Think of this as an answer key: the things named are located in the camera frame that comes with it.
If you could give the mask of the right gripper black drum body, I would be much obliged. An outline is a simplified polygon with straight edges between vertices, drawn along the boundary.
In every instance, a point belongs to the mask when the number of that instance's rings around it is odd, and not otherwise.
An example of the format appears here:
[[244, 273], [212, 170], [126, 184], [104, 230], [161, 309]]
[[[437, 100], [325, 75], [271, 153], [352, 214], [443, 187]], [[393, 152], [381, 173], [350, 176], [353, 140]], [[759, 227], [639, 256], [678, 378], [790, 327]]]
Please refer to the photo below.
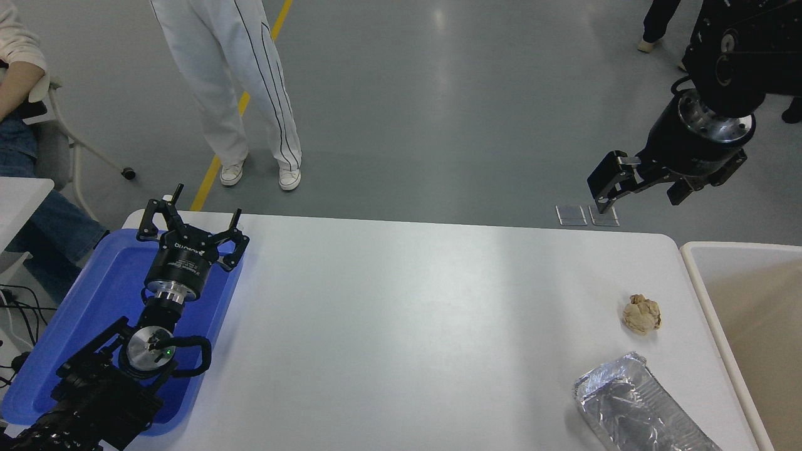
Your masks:
[[749, 116], [730, 118], [699, 94], [676, 94], [654, 123], [640, 157], [682, 176], [719, 171], [749, 141]]

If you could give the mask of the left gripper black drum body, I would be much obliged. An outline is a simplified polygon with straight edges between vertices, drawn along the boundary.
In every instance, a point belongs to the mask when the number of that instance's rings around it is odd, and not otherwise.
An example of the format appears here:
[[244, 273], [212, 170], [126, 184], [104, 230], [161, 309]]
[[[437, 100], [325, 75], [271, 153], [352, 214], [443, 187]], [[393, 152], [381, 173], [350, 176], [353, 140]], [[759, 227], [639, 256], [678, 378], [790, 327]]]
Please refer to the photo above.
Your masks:
[[161, 234], [159, 249], [144, 286], [152, 293], [168, 286], [179, 285], [180, 293], [187, 298], [201, 296], [213, 262], [219, 252], [212, 234], [202, 229], [175, 229]]

